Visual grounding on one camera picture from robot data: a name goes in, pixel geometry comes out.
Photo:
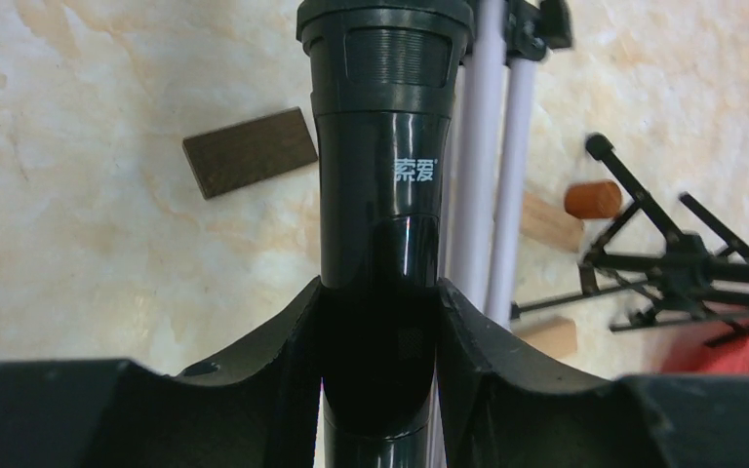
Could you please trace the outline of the black microphone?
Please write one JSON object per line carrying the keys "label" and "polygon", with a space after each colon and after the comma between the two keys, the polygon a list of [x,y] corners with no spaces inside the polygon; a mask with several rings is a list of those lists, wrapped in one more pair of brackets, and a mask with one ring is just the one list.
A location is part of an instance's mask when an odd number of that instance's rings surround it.
{"label": "black microphone", "polygon": [[423,467],[438,341],[445,146],[465,1],[305,1],[320,179],[329,467]]}

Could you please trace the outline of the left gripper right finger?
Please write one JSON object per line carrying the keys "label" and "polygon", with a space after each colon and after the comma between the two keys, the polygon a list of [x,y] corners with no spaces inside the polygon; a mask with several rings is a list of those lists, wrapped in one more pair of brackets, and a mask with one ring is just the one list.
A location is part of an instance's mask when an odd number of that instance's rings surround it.
{"label": "left gripper right finger", "polygon": [[452,467],[749,467],[749,376],[607,380],[554,360],[449,281],[437,375]]}

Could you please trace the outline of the black mic tripod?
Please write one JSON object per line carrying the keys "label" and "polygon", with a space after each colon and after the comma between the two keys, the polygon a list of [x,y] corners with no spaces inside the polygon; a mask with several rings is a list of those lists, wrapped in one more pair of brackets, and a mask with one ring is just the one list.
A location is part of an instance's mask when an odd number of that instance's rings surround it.
{"label": "black mic tripod", "polygon": [[[688,193],[680,202],[723,242],[711,252],[701,237],[681,229],[648,190],[622,164],[611,142],[602,134],[587,137],[588,155],[604,164],[631,197],[606,230],[584,253],[579,265],[580,291],[524,305],[512,304],[513,320],[524,314],[624,291],[638,293],[648,308],[628,314],[626,322],[612,323],[611,332],[630,332],[668,326],[723,322],[730,330],[706,341],[718,347],[749,336],[749,245]],[[664,237],[659,256],[607,253],[615,235],[637,214],[644,214]]]}

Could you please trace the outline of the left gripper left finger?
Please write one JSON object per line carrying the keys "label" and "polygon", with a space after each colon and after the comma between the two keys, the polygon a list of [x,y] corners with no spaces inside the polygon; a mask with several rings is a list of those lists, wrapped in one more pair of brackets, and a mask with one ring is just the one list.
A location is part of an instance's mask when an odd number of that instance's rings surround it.
{"label": "left gripper left finger", "polygon": [[128,359],[1,362],[0,467],[310,467],[320,376],[310,282],[177,376]]}

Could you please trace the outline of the white music stand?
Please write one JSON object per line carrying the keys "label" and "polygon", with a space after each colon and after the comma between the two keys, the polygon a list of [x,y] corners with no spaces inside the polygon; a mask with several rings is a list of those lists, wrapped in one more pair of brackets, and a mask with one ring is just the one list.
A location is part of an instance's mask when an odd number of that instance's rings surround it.
{"label": "white music stand", "polygon": [[564,1],[472,1],[445,145],[439,273],[508,330],[524,219],[536,69],[572,47]]}

